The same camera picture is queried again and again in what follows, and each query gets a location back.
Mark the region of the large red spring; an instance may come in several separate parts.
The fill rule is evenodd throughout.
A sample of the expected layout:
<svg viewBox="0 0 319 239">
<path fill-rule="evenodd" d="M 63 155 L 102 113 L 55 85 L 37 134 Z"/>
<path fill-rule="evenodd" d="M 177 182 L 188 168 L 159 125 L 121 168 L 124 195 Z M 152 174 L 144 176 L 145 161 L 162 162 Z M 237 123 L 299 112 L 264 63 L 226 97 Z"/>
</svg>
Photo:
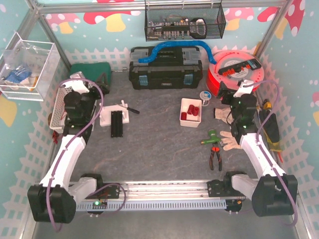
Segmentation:
<svg viewBox="0 0 319 239">
<path fill-rule="evenodd" d="M 197 116 L 199 115 L 199 112 L 200 112 L 200 108 L 199 108 L 199 107 L 194 107 L 194 109 L 193 109 L 193 115 L 194 115 L 195 117 L 197 117 Z"/>
</svg>

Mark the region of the white peg fixture base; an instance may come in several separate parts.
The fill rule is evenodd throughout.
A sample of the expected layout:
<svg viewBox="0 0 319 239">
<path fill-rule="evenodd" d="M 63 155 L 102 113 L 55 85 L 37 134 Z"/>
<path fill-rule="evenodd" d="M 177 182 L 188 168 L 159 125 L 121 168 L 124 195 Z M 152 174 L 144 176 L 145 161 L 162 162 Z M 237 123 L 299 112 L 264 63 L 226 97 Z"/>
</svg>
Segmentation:
<svg viewBox="0 0 319 239">
<path fill-rule="evenodd" d="M 129 123 L 129 111 L 127 110 L 128 104 L 125 103 L 124 100 L 121 100 L 120 104 L 115 104 L 111 106 L 104 106 L 101 109 L 99 119 L 100 119 L 100 126 L 111 126 L 112 118 L 118 118 L 120 113 L 122 117 L 123 124 Z"/>
</svg>

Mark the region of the black handled screwdriver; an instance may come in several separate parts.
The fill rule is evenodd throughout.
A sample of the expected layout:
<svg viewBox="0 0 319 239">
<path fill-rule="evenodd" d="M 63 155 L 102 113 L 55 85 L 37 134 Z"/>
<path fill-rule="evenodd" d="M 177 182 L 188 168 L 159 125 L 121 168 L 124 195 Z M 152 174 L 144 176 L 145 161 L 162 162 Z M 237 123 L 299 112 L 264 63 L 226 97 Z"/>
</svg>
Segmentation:
<svg viewBox="0 0 319 239">
<path fill-rule="evenodd" d="M 130 107 L 126 107 L 126 106 L 123 106 L 123 105 L 120 105 L 120 104 L 118 104 L 118 106 L 123 107 L 123 108 L 125 108 L 127 111 L 133 112 L 133 113 L 135 113 L 135 114 L 138 114 L 138 115 L 140 114 L 140 112 L 139 112 L 138 110 L 132 109 L 132 108 L 130 108 Z"/>
</svg>

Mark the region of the black rectangular plate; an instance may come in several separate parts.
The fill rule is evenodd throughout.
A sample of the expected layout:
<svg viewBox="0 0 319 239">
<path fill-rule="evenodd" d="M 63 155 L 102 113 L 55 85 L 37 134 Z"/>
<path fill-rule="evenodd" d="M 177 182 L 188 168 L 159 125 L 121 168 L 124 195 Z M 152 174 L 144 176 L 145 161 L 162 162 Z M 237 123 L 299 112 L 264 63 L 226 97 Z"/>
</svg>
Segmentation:
<svg viewBox="0 0 319 239">
<path fill-rule="evenodd" d="M 111 112 L 111 138 L 123 136 L 123 112 Z"/>
</svg>

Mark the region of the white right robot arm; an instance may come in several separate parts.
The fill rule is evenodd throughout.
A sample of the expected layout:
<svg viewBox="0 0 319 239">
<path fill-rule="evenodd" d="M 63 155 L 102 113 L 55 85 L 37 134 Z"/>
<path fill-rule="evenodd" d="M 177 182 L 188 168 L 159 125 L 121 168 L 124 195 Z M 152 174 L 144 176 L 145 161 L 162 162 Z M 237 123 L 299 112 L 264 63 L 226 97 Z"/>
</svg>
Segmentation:
<svg viewBox="0 0 319 239">
<path fill-rule="evenodd" d="M 231 134 L 249 157 L 258 177 L 252 179 L 243 173 L 228 173 L 231 188 L 251 200 L 259 217 L 296 216 L 298 182 L 276 163 L 263 142 L 261 129 L 254 121 L 257 111 L 257 99 L 252 93 L 254 86 L 253 81 L 243 80 L 238 90 L 232 90 L 220 82 L 217 94 L 222 104 L 230 106 Z"/>
</svg>

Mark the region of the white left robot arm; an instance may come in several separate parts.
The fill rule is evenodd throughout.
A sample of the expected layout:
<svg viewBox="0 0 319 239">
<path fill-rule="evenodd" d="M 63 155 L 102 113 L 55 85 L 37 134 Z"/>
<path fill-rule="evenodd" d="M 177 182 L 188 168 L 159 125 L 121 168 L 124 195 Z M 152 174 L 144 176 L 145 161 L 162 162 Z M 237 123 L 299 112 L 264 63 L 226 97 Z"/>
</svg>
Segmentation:
<svg viewBox="0 0 319 239">
<path fill-rule="evenodd" d="M 73 185 L 69 183 L 101 112 L 96 108 L 96 101 L 102 101 L 110 92 L 105 73 L 97 81 L 72 75 L 60 87 L 71 89 L 63 98 L 66 117 L 60 149 L 40 183 L 32 185 L 27 192 L 34 220 L 54 226 L 70 223 L 77 205 L 103 187 L 102 176 L 94 173 L 83 174 Z"/>
</svg>

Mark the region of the red spring middle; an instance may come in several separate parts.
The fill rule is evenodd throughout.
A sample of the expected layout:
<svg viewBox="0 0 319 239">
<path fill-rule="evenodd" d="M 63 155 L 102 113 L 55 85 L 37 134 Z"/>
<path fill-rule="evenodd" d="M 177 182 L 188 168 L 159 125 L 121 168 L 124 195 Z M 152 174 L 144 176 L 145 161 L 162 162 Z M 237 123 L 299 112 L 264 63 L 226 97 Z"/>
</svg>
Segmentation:
<svg viewBox="0 0 319 239">
<path fill-rule="evenodd" d="M 193 109 L 194 109 L 194 105 L 189 105 L 188 109 L 187 109 L 187 114 L 188 115 L 193 115 Z"/>
</svg>

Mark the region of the white spring box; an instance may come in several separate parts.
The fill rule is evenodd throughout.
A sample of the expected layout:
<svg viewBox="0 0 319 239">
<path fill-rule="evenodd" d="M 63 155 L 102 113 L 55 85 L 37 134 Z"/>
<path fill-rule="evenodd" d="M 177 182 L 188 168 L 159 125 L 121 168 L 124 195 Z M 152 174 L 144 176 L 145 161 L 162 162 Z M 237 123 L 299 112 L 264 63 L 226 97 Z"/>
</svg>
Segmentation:
<svg viewBox="0 0 319 239">
<path fill-rule="evenodd" d="M 182 98 L 180 106 L 180 125 L 196 128 L 201 123 L 202 101 L 199 99 Z"/>
</svg>

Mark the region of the green plastic case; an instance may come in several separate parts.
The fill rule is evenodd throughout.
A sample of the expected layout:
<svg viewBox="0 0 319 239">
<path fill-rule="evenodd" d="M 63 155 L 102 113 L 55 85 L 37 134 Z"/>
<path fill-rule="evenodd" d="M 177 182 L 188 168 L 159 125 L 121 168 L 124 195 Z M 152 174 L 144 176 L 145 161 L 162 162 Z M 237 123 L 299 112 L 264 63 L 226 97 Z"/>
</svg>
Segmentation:
<svg viewBox="0 0 319 239">
<path fill-rule="evenodd" d="M 69 75 L 73 75 L 77 72 L 82 72 L 84 77 L 88 80 L 98 82 L 101 75 L 105 74 L 106 78 L 104 82 L 111 85 L 111 66 L 108 62 L 99 63 L 77 63 L 71 66 Z"/>
</svg>

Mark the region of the red filament spool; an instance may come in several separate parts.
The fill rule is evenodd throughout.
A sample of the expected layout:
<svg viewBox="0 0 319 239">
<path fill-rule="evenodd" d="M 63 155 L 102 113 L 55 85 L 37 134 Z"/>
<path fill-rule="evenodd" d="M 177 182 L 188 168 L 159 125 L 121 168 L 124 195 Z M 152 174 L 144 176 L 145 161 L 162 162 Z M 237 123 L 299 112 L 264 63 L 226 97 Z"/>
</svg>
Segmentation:
<svg viewBox="0 0 319 239">
<path fill-rule="evenodd" d="M 214 55 L 216 64 L 210 64 L 207 71 L 208 90 L 217 96 L 220 83 L 237 90 L 238 82 L 250 80 L 254 83 L 264 80 L 264 69 L 259 60 L 244 51 L 224 50 Z"/>
</svg>

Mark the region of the black power strip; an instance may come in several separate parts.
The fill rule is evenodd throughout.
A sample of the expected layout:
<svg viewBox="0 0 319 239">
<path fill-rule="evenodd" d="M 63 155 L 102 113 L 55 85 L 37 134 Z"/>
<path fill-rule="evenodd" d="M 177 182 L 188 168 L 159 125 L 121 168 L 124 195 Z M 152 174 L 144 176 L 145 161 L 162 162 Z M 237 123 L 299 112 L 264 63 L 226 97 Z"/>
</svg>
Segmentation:
<svg viewBox="0 0 319 239">
<path fill-rule="evenodd" d="M 260 69 L 262 66 L 257 59 L 250 59 L 234 65 L 230 65 L 218 70 L 218 74 L 222 76 L 229 76 L 235 73 L 240 73 L 242 70 L 251 69 L 252 71 Z"/>
</svg>

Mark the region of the yellow black tool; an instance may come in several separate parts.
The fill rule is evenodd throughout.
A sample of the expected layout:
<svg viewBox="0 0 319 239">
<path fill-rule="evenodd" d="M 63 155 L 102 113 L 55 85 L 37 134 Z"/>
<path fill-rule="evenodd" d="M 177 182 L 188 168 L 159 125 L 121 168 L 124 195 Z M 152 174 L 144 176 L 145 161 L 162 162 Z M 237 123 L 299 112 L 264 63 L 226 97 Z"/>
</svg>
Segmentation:
<svg viewBox="0 0 319 239">
<path fill-rule="evenodd" d="M 269 99 L 263 100 L 261 106 L 257 106 L 257 111 L 266 110 L 270 111 L 272 110 L 272 104 Z"/>
</svg>

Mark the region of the black toolbox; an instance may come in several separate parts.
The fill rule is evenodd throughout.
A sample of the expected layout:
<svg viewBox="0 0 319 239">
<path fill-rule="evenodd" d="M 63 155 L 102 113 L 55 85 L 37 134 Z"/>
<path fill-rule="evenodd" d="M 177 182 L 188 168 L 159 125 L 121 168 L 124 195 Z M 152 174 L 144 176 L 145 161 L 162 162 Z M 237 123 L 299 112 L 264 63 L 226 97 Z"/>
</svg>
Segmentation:
<svg viewBox="0 0 319 239">
<path fill-rule="evenodd" d="M 203 77 L 198 47 L 161 49 L 151 63 L 139 63 L 153 47 L 134 47 L 130 53 L 129 81 L 135 90 L 195 89 Z"/>
</svg>

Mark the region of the black yellow rubber glove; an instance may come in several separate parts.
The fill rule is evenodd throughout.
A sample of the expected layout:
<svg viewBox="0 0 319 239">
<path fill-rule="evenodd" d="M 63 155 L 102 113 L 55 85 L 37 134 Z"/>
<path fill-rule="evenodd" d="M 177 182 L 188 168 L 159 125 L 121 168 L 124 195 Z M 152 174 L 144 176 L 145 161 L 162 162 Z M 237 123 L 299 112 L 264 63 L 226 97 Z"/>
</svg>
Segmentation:
<svg viewBox="0 0 319 239">
<path fill-rule="evenodd" d="M 281 152 L 280 133 L 275 114 L 271 114 L 269 119 L 263 126 L 263 131 L 266 136 L 267 144 L 271 151 Z"/>
</svg>

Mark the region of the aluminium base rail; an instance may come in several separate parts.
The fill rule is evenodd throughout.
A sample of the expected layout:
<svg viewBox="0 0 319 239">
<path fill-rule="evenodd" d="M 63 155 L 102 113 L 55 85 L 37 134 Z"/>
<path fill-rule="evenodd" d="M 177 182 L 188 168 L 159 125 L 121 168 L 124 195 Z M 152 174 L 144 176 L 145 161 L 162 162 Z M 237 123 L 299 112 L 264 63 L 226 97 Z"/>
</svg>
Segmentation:
<svg viewBox="0 0 319 239">
<path fill-rule="evenodd" d="M 96 179 L 84 177 L 68 188 L 77 204 L 99 198 L 129 201 L 182 201 L 182 200 L 246 200 L 238 191 L 223 191 L 219 180 L 169 180 L 169 181 L 123 181 L 102 183 L 98 188 Z"/>
</svg>

